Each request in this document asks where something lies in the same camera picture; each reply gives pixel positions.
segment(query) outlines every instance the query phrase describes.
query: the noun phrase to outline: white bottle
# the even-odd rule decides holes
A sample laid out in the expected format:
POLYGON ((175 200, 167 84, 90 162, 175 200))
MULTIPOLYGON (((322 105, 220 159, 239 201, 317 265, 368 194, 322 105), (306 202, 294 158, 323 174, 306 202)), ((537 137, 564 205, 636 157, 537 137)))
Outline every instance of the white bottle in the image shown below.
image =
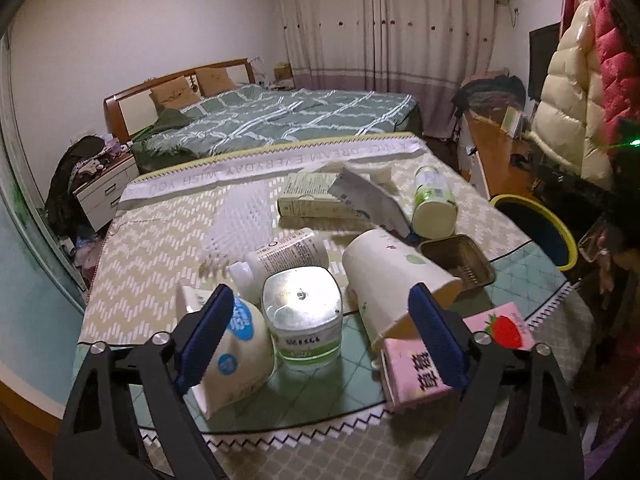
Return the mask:
POLYGON ((257 304, 268 277, 295 267, 329 267, 322 238, 308 227, 247 253, 244 262, 229 266, 229 274, 240 296, 257 304))

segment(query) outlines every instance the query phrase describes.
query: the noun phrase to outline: headboard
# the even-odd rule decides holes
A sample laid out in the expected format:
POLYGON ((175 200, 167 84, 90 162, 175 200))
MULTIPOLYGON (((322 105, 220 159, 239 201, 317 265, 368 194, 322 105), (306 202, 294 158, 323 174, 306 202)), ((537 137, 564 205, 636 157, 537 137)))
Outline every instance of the headboard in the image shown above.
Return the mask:
POLYGON ((197 66, 181 72, 149 79, 142 84, 123 90, 104 100, 104 116, 107 119, 107 127, 111 134, 124 143, 129 140, 130 135, 156 122, 158 112, 150 96, 151 89, 155 86, 177 77, 185 76, 193 90, 199 93, 196 70, 205 67, 226 68, 229 77, 236 83, 255 83, 254 71, 247 58, 197 66))

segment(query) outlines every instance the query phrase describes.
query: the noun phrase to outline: blue logo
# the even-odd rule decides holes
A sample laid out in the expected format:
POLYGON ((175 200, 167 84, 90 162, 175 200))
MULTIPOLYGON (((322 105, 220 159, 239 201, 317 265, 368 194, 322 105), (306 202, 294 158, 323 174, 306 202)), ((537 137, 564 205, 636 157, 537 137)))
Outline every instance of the blue logo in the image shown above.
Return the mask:
POLYGON ((238 370, 238 360, 231 354, 222 354, 218 359, 218 370, 223 375, 231 375, 238 370))
POLYGON ((239 298, 234 298, 234 312, 227 329, 231 330, 231 333, 241 341, 250 341, 254 336, 251 311, 239 298))

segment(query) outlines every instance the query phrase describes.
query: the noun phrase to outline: television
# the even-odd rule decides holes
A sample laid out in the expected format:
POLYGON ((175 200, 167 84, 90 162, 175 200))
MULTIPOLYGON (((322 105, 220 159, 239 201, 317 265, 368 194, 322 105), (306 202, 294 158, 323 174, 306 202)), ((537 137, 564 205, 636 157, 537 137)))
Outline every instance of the television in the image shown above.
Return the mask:
POLYGON ((551 57, 560 42, 560 23, 529 33, 529 98, 540 102, 551 57))

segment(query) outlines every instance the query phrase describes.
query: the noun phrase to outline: red strawberry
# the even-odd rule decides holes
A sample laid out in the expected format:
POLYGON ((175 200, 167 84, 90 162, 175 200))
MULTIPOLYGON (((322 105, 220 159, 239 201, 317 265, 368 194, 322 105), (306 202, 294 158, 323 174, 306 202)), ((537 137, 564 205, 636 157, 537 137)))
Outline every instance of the red strawberry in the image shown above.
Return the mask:
POLYGON ((484 329, 495 341, 505 348, 519 349, 522 347, 522 336, 516 324, 506 316, 491 314, 487 327, 484 329))

